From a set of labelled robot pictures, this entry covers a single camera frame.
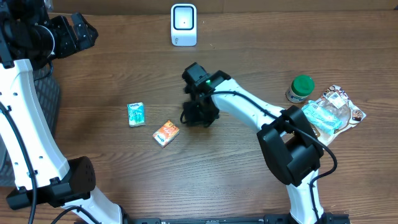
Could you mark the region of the green lid jar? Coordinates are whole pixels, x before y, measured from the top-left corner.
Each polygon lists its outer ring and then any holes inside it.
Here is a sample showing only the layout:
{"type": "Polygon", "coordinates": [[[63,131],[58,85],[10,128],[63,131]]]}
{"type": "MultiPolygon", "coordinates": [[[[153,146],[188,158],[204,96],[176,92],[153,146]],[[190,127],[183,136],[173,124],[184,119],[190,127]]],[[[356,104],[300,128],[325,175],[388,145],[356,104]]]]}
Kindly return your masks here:
{"type": "Polygon", "coordinates": [[[315,83],[310,76],[299,75],[294,78],[285,95],[292,103],[301,103],[307,99],[314,89],[315,83]]]}

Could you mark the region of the blue white package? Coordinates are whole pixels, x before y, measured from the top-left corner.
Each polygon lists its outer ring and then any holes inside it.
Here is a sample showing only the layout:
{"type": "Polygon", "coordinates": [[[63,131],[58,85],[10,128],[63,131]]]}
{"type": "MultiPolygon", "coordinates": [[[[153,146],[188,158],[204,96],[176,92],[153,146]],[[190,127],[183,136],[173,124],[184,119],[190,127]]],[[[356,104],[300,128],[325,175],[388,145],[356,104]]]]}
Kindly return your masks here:
{"type": "Polygon", "coordinates": [[[127,114],[130,127],[146,124],[145,108],[142,102],[127,104],[127,114]]]}

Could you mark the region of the orange tissue pack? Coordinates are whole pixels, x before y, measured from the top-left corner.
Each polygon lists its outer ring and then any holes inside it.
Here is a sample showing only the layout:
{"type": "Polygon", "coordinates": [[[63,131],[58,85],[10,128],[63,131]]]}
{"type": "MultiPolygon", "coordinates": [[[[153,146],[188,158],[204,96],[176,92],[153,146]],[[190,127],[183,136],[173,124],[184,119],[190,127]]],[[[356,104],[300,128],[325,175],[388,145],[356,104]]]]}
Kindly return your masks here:
{"type": "Polygon", "coordinates": [[[168,120],[163,126],[161,126],[152,137],[161,146],[167,146],[180,132],[180,129],[176,125],[168,120]]]}

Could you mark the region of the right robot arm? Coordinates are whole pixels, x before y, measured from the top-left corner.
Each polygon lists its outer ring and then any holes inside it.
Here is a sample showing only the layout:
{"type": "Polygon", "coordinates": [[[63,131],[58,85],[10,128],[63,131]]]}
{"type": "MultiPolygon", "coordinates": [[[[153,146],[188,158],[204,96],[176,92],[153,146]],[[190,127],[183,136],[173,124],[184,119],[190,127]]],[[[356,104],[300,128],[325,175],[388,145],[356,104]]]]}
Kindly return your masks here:
{"type": "Polygon", "coordinates": [[[193,63],[183,74],[185,93],[180,121],[209,127],[224,111],[250,127],[257,136],[266,165],[288,190],[288,223],[328,223],[318,196],[317,180],[336,170],[320,173],[320,159],[328,147],[318,140],[303,111],[270,105],[243,89],[227,73],[210,74],[193,63]]]}

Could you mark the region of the teal wipes pack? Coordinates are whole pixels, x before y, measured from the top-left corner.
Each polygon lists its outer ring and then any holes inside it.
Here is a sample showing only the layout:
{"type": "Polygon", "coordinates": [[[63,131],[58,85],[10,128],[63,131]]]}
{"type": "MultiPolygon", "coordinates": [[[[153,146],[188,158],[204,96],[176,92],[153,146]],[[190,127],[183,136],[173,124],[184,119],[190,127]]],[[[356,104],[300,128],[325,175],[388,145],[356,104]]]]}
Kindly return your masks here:
{"type": "Polygon", "coordinates": [[[329,135],[334,134],[335,130],[343,124],[332,112],[319,106],[315,101],[310,100],[302,107],[302,111],[313,125],[329,135]]]}

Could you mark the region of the beige paper pouch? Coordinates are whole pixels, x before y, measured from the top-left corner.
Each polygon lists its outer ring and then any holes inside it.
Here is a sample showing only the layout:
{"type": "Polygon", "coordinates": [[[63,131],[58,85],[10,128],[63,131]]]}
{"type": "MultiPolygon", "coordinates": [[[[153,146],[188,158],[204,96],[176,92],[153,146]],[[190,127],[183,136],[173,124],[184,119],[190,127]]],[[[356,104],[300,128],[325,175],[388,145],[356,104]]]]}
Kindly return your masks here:
{"type": "Polygon", "coordinates": [[[331,85],[322,96],[315,101],[319,106],[332,112],[343,124],[334,134],[324,133],[320,128],[311,124],[313,132],[320,142],[329,145],[339,134],[358,125],[366,117],[366,113],[359,109],[349,98],[348,94],[338,85],[331,85]]]}

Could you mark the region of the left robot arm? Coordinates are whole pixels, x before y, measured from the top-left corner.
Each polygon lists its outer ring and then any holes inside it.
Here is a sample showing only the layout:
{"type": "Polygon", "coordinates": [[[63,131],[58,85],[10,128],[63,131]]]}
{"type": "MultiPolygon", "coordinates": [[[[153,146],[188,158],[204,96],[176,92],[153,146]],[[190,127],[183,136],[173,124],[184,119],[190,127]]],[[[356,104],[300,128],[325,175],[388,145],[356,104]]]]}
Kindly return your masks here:
{"type": "Polygon", "coordinates": [[[80,13],[49,18],[45,1],[1,2],[1,137],[11,158],[13,210],[41,203],[75,212],[87,223],[130,223],[96,186],[90,159],[59,150],[35,91],[34,72],[94,46],[97,30],[80,13]]]}

